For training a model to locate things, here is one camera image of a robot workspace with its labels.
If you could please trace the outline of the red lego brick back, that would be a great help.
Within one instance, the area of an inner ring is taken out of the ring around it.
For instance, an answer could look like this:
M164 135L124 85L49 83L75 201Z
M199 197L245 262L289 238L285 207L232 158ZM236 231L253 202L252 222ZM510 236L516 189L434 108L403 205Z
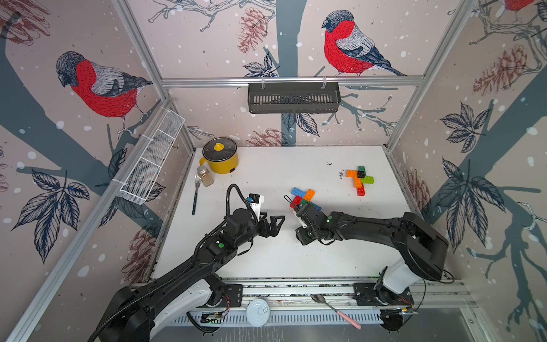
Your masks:
M302 197L300 196L295 196L295 198L292 199L292 201L290 202L290 208L291 209L299 209L300 208L300 204L302 202Z

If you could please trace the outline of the red lego brick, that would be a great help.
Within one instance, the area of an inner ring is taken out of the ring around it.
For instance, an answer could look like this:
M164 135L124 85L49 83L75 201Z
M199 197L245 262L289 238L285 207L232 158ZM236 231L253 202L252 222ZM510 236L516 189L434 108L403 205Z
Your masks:
M302 202L302 197L300 196L295 196L295 198L292 199L292 201L290 202L290 208L291 209L299 209L300 208L300 204Z
M365 191L365 188L364 188L363 185L361 185L361 186L357 189L357 194L358 194L358 196L360 196L360 197L366 195L366 191Z

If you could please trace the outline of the lime green lego brick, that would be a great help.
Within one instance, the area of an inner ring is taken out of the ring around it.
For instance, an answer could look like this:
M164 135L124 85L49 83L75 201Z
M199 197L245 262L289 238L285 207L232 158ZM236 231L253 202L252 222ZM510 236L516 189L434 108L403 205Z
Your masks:
M363 184L374 184L375 180L374 180L374 177L372 176L365 176L364 178L361 179L361 182Z

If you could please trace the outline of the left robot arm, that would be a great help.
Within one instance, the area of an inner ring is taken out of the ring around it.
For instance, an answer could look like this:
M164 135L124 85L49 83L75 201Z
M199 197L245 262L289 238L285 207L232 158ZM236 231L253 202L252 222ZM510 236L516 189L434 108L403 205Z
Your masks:
M228 209L223 221L197 243L189 259L147 285L117 291L89 340L150 341L183 314L221 302L224 282L217 271L255 237L276 237L286 219L256 213L248 198L241 200L244 207Z

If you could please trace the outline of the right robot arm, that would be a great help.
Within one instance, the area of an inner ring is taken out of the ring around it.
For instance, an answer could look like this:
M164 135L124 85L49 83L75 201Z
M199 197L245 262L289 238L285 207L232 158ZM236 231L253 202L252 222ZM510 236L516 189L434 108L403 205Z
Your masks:
M312 204L295 206L301 222L296 238L303 245L319 241L360 240L396 249L400 259L384 267L372 289L359 291L356 299L370 305L391 306L407 288L421 280L440 282L444 274L448 241L420 216L406 212L402 217L375 219L343 212L323 214Z

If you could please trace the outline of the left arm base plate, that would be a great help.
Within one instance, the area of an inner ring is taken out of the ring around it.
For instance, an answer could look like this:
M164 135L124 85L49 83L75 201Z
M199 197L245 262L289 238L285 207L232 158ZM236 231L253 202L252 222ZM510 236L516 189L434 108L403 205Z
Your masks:
M205 306L209 308L239 308L242 306L243 285L225 284L212 290Z

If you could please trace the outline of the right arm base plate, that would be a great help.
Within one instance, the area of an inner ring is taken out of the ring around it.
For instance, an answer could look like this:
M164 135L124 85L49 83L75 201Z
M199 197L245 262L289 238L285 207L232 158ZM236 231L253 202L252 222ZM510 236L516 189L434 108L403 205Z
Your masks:
M374 283L354 283L354 296L358 306L414 306L415 302L407 288L401 294L395 294L384 286Z

